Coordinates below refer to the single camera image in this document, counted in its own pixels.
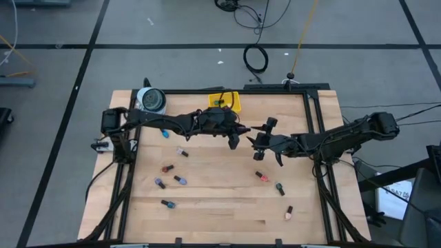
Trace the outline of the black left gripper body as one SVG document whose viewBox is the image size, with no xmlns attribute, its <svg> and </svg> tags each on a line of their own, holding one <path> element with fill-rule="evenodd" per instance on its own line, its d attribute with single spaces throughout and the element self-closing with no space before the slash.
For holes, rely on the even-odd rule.
<svg viewBox="0 0 441 248">
<path fill-rule="evenodd" d="M 209 107 L 197 117 L 201 134 L 228 136 L 241 128 L 237 114 L 230 108 Z"/>
</svg>

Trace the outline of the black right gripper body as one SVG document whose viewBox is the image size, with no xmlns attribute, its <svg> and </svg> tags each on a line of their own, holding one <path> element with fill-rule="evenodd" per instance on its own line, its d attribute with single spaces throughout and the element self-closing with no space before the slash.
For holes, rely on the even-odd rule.
<svg viewBox="0 0 441 248">
<path fill-rule="evenodd" d="M 293 138 L 288 136 L 258 133 L 256 149 L 262 151 L 270 149 L 275 154 L 288 155 L 297 152 L 298 145 Z"/>
</svg>

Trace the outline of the yellow plastic basket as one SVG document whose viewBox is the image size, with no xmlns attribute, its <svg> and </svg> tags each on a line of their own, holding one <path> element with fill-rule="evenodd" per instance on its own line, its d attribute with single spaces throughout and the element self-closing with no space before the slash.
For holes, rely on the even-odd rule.
<svg viewBox="0 0 441 248">
<path fill-rule="evenodd" d="M 225 102 L 222 105 L 214 105 L 215 100 L 223 99 Z M 230 108 L 235 113 L 241 112 L 240 96 L 238 92 L 221 92 L 217 94 L 209 94 L 208 101 L 210 107 Z"/>
</svg>

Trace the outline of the white printed box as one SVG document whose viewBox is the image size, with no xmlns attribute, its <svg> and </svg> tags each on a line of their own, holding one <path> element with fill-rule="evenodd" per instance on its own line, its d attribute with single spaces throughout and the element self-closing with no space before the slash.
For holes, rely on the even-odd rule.
<svg viewBox="0 0 441 248">
<path fill-rule="evenodd" d="M 408 180 L 377 188 L 376 211 L 383 212 L 386 217 L 403 220 L 407 203 L 399 198 L 408 201 L 412 188 L 412 182 Z"/>
</svg>

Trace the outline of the grey floor strip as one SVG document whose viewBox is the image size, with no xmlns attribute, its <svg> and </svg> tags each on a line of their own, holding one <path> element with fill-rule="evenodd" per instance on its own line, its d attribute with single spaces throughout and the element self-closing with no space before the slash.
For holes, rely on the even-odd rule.
<svg viewBox="0 0 441 248">
<path fill-rule="evenodd" d="M 43 7 L 69 7 L 72 0 L 8 0 L 14 2 L 15 6 L 43 6 Z"/>
<path fill-rule="evenodd" d="M 0 76 L 0 86 L 34 88 L 35 85 L 36 83 L 34 79 Z"/>
</svg>

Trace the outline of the grey metal mounting bracket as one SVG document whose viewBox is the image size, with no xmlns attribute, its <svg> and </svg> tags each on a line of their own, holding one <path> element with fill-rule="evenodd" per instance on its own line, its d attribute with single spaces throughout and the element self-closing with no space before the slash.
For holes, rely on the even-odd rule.
<svg viewBox="0 0 441 248">
<path fill-rule="evenodd" d="M 103 152 L 112 152 L 114 146 L 110 139 L 105 139 L 102 141 L 95 141 L 90 147 L 97 152 L 98 154 L 102 154 Z"/>
</svg>

